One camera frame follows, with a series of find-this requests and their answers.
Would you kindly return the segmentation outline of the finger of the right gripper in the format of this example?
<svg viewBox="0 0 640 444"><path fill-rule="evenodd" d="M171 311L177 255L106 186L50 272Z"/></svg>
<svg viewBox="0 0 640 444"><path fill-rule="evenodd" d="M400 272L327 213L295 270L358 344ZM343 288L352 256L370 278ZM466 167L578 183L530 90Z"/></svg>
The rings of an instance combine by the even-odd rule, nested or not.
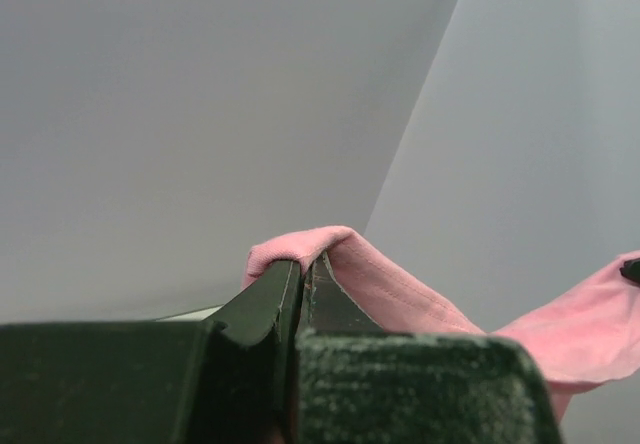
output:
<svg viewBox="0 0 640 444"><path fill-rule="evenodd" d="M640 284L640 259L625 260L619 268L620 275L626 280Z"/></svg>

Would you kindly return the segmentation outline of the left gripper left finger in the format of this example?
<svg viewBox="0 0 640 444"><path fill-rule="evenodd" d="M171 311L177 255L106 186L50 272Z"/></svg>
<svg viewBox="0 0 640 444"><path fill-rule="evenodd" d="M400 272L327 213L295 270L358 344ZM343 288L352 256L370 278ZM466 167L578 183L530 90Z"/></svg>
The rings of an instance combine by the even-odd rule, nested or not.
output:
<svg viewBox="0 0 640 444"><path fill-rule="evenodd" d="M202 441L264 443L286 426L303 273L278 260L207 319Z"/></svg>

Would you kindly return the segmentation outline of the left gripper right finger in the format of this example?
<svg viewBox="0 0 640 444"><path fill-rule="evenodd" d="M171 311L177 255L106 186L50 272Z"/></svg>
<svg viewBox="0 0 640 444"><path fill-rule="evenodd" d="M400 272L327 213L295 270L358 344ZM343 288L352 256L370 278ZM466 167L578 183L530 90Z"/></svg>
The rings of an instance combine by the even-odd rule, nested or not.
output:
<svg viewBox="0 0 640 444"><path fill-rule="evenodd" d="M306 273L299 331L329 333L381 333L382 327L346 292L323 251Z"/></svg>

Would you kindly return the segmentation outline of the pink t-shirt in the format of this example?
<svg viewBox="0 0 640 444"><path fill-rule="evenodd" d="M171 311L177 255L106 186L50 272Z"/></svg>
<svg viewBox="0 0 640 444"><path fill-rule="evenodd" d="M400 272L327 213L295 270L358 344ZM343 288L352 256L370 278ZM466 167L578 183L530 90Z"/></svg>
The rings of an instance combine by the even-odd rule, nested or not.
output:
<svg viewBox="0 0 640 444"><path fill-rule="evenodd" d="M558 415L571 398L639 369L639 287L622 256L598 255L587 233L546 242L465 236L442 227L345 226L296 231L251 248L244 281L279 259L303 270L321 255L350 297L379 325L400 332L500 336L534 358Z"/></svg>

